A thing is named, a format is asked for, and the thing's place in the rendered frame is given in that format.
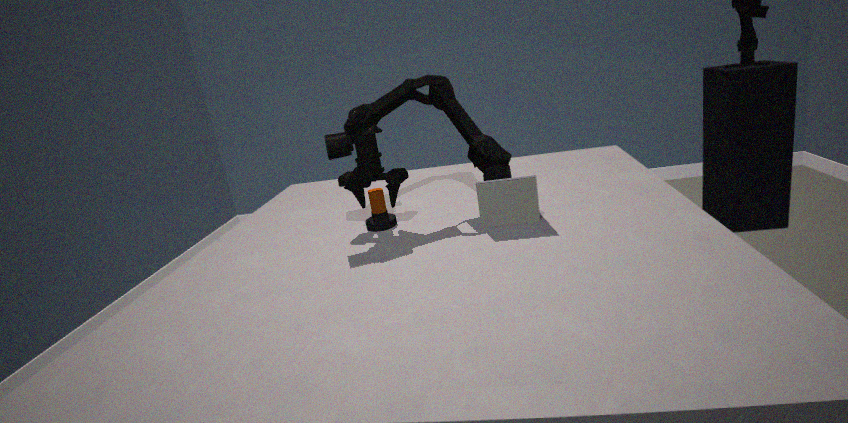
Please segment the orange knob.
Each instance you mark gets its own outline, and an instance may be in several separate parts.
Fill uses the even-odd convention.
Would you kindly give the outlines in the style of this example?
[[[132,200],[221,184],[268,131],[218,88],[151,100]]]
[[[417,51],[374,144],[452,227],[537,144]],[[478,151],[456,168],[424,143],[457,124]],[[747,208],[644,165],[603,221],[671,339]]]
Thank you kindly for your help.
[[[368,191],[368,195],[373,214],[380,214],[387,210],[382,188],[371,189]]]

